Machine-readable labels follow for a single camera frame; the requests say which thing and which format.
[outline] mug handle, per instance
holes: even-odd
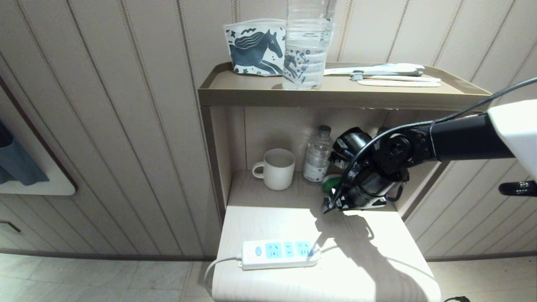
[[[252,167],[252,174],[254,175],[254,177],[256,178],[263,178],[263,173],[257,173],[256,172],[256,169],[259,168],[259,167],[264,167],[265,166],[265,162],[256,162],[253,167]]]

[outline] top shelf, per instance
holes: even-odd
[[[326,63],[326,68],[381,63]],[[238,75],[231,63],[217,65],[198,89],[201,106],[346,107],[378,109],[464,109],[490,93],[436,67],[425,76],[442,79],[440,87],[376,87],[352,82],[348,75],[325,76],[320,90],[283,90],[281,77]]]

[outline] water bottle cap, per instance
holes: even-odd
[[[319,126],[319,128],[317,129],[317,133],[319,134],[320,137],[322,138],[327,138],[330,136],[330,132],[332,132],[332,128],[330,128],[329,126],[327,125],[321,125]]]

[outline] white mug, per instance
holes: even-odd
[[[263,173],[256,173],[259,167],[263,167]],[[263,161],[255,163],[252,168],[252,174],[262,178],[265,185],[275,191],[285,190],[291,185],[294,171],[295,156],[285,149],[268,150]]]

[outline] striped wallpaper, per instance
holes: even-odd
[[[329,60],[434,65],[496,91],[535,75],[536,11],[534,0],[339,0]],[[0,231],[0,249],[216,255],[195,89],[229,61],[223,24],[285,12],[276,0],[2,1],[0,76],[79,190],[0,195],[0,219],[23,230]],[[0,107],[13,110],[4,94]],[[536,250],[534,200],[495,190],[525,177],[512,160],[452,163],[409,230],[429,257]]]

